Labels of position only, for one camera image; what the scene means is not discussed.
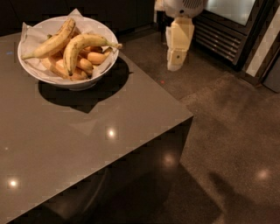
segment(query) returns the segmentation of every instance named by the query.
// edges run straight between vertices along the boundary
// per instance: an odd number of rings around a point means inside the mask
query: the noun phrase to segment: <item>appliance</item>
[[[241,70],[274,2],[208,0],[194,20],[194,40]]]

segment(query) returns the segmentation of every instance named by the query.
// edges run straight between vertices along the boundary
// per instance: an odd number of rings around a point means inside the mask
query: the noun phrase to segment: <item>dark countertop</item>
[[[0,38],[0,223],[193,116],[121,52],[88,90],[37,81],[18,62],[19,40]]]

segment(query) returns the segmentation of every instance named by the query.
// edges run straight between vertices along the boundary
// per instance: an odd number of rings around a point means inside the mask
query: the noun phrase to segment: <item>bowl of food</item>
[[[23,26],[17,55],[24,70],[59,88],[91,88],[115,64],[115,34],[104,24],[72,13]]]

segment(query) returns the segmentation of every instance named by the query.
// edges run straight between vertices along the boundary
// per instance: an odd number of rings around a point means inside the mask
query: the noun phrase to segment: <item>white paper liner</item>
[[[57,32],[67,18],[73,18],[76,22],[76,27],[81,33],[98,33],[104,36],[107,40],[117,43],[115,34],[104,24],[99,23],[91,18],[83,17],[78,10],[73,10],[68,16],[54,17],[47,19],[39,24],[29,26],[23,23],[21,40],[18,46],[18,58],[21,65],[26,72],[35,78],[46,81],[52,84],[71,85],[75,83],[91,82],[99,80],[100,76],[105,74],[116,62],[118,50],[113,48],[112,53],[105,59],[105,61],[94,69],[92,78],[90,80],[64,80],[58,75],[47,70],[39,59],[21,60],[20,56],[32,52],[37,46],[46,41],[47,35]]]

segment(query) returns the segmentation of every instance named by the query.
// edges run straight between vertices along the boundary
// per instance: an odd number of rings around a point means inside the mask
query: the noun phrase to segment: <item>vent grille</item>
[[[231,62],[234,61],[241,44],[240,39],[223,31],[216,30],[200,21],[196,22],[194,37],[196,42],[218,53]]]
[[[183,0],[183,4],[188,9],[196,9],[202,4],[202,1],[201,0]]]

